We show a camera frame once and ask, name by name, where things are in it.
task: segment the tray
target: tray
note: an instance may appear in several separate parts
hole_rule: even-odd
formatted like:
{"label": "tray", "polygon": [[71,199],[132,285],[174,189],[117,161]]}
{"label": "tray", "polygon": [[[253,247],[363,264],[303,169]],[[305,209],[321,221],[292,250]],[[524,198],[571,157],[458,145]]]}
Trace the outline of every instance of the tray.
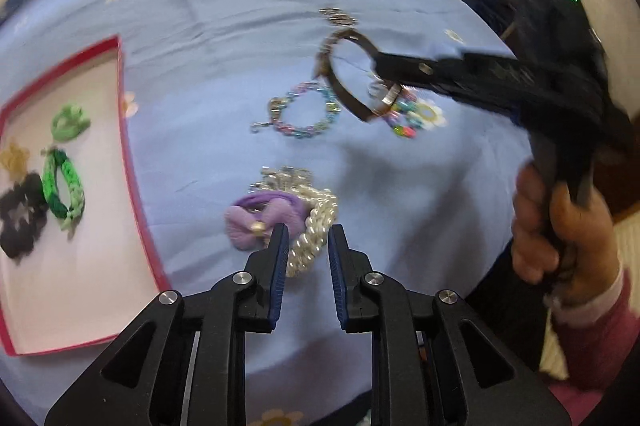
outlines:
{"label": "tray", "polygon": [[[132,171],[122,91],[123,55],[113,37],[70,57],[0,110],[0,146],[31,153],[52,144],[50,122],[69,102],[92,124],[58,146],[73,162],[86,207],[72,239],[49,211],[33,252],[15,261],[0,251],[0,340],[10,356],[59,352],[117,336],[168,282],[148,233]],[[60,172],[63,203],[68,192]],[[12,187],[0,171],[0,190]]]}

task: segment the hand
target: hand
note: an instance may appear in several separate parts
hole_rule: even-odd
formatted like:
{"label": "hand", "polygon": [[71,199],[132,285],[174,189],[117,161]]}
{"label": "hand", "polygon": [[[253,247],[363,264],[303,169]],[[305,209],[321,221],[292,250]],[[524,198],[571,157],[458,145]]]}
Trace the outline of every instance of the hand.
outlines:
{"label": "hand", "polygon": [[[540,234],[548,199],[545,184],[533,165],[524,167],[513,197],[515,218],[511,226],[513,270],[524,281],[538,284],[544,273],[558,268],[559,254]],[[593,188],[587,207],[571,202],[565,183],[553,189],[549,216],[554,231],[577,248],[572,280],[559,287],[564,305],[582,305],[606,291],[616,280],[620,263],[613,221],[602,195]]]}

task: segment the black scrunchie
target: black scrunchie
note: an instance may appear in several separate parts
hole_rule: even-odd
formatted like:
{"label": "black scrunchie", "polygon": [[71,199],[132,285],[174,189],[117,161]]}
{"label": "black scrunchie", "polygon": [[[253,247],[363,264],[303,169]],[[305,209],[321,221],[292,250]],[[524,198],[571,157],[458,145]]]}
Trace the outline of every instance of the black scrunchie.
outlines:
{"label": "black scrunchie", "polygon": [[[16,225],[11,212],[21,203],[28,209],[28,219],[21,218]],[[14,189],[0,198],[0,219],[0,247],[4,253],[9,258],[17,258],[31,252],[47,222],[47,202],[37,173],[29,173],[21,184],[15,184]]]}

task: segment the purple hair tie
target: purple hair tie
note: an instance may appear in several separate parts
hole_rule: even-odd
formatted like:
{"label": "purple hair tie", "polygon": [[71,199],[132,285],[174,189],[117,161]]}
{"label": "purple hair tie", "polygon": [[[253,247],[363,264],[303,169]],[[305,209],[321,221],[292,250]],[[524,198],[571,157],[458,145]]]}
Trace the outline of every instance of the purple hair tie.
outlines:
{"label": "purple hair tie", "polygon": [[[260,213],[247,210],[264,203],[266,205]],[[257,249],[271,236],[273,226],[283,223],[293,239],[305,230],[305,213],[305,204],[291,193],[254,193],[242,197],[225,211],[226,235],[236,249]]]}

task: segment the green scrunchie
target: green scrunchie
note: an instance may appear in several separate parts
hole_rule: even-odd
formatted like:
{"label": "green scrunchie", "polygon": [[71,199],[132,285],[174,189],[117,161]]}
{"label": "green scrunchie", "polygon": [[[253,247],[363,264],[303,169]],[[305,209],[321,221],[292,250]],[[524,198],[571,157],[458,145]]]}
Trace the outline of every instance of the green scrunchie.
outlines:
{"label": "green scrunchie", "polygon": [[91,125],[91,119],[77,104],[65,104],[51,121],[51,135],[58,142],[75,139]]}
{"label": "green scrunchie", "polygon": [[[68,209],[58,196],[58,183],[56,181],[58,168],[62,170],[62,176],[65,179],[71,197]],[[67,231],[73,228],[84,211],[84,189],[82,189],[82,183],[78,173],[76,173],[76,169],[62,150],[52,148],[47,151],[47,158],[42,172],[42,192],[51,212],[62,220],[60,229]]]}

